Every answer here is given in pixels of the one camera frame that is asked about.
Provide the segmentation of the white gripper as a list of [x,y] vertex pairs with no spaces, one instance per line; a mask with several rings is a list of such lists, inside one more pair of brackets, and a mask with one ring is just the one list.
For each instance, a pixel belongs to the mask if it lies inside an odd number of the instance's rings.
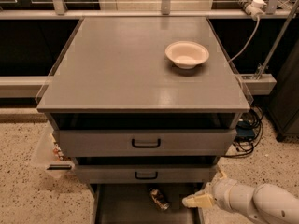
[[[216,205],[228,212],[242,213],[246,207],[246,186],[234,179],[227,178],[227,174],[218,166],[219,181],[212,188]],[[195,193],[182,199],[187,208],[211,208],[213,197],[208,193]]]

